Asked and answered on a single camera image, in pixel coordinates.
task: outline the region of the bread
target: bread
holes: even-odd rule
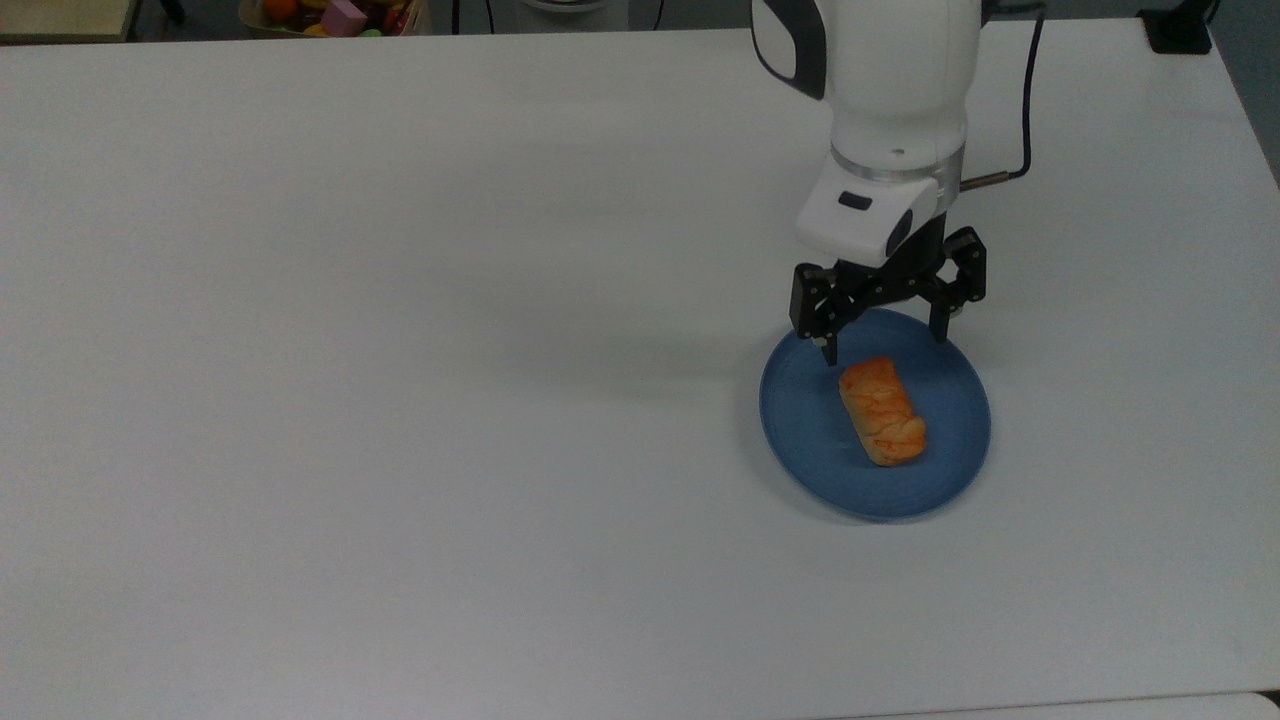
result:
[[[845,370],[840,398],[872,462],[900,465],[924,452],[924,420],[911,411],[911,400],[888,357],[872,357]]]

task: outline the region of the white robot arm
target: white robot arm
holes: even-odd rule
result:
[[[833,113],[801,241],[881,268],[959,192],[980,0],[753,0],[751,24],[762,63]]]
[[[961,183],[979,31],[989,14],[1029,10],[1039,18],[1023,95],[1023,169]],[[791,290],[791,324],[828,364],[840,329],[868,307],[923,297],[942,342],[950,318],[986,296],[986,247],[973,228],[946,236],[946,211],[961,190],[1029,169],[1030,74],[1043,18],[1043,3],[751,0],[760,61],[832,109],[831,154],[796,231],[836,263],[797,265]],[[948,260],[952,281],[938,277]]]

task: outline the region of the table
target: table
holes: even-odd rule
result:
[[[0,42],[124,42],[138,0],[0,0]]]
[[[1018,164],[1029,29],[983,31],[970,174]],[[1217,55],[1041,53],[1032,173],[951,214],[991,456],[876,525],[759,429],[829,120],[746,32],[0,50],[12,712],[1280,685],[1280,195]]]

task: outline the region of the cable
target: cable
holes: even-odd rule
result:
[[[1036,77],[1036,56],[1039,54],[1039,38],[1044,31],[1044,3],[1028,3],[1023,5],[1007,5],[995,8],[1000,14],[1015,14],[1036,10],[1036,29],[1032,32],[1032,44],[1027,49],[1027,73],[1023,76],[1023,167],[1016,170],[1001,170],[987,176],[979,176],[960,182],[960,192],[975,190],[1018,179],[1032,169],[1032,79]]]
[[[1023,76],[1023,167],[1009,173],[1009,179],[1025,176],[1032,169],[1032,78],[1036,77],[1036,55],[1039,51],[1039,36],[1044,29],[1044,4],[1036,15],[1036,31],[1032,32],[1032,46],[1027,50],[1027,74]]]

